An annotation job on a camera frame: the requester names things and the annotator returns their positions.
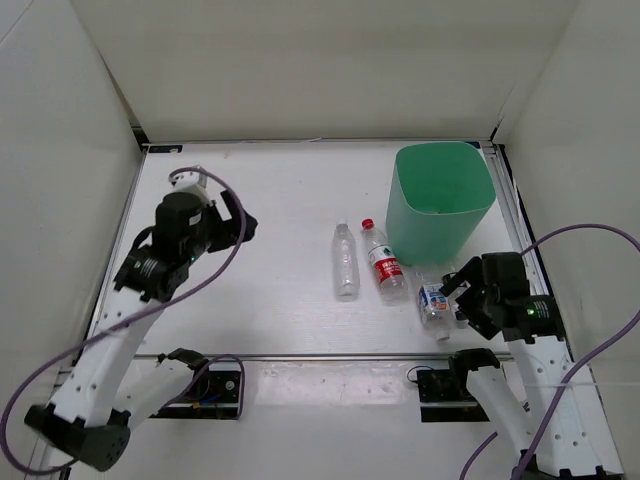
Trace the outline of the clear bottle red label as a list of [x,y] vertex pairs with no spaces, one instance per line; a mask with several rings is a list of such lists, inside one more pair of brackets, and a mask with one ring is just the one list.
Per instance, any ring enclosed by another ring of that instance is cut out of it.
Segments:
[[387,236],[370,218],[361,226],[366,256],[383,301],[389,305],[404,302],[407,282]]

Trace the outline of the clear bottle white cap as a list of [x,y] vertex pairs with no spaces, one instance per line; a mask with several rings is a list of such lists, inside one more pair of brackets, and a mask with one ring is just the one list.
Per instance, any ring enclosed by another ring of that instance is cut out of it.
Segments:
[[335,226],[331,254],[336,297],[340,301],[355,300],[360,290],[360,274],[355,238],[346,220]]

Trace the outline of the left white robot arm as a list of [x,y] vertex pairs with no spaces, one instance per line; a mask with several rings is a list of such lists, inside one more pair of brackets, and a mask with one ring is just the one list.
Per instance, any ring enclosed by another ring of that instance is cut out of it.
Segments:
[[197,259],[253,238],[256,220],[229,191],[221,197],[227,220],[199,187],[162,199],[154,225],[135,237],[115,275],[93,343],[51,399],[29,408],[25,424],[74,460],[105,472],[124,453],[132,431],[164,406],[222,394],[210,379],[206,357],[186,348],[159,355],[147,377],[121,385],[144,337]]

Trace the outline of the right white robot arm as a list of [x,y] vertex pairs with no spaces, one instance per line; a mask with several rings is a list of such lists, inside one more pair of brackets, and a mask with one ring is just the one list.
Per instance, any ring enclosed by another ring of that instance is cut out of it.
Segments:
[[527,405],[500,375],[489,349],[466,349],[449,357],[449,387],[460,399],[474,399],[505,440],[516,465],[515,479],[609,479],[589,429],[571,392],[574,367],[555,299],[534,295],[517,252],[491,253],[469,260],[444,282],[469,326],[486,339],[502,335],[515,361]]

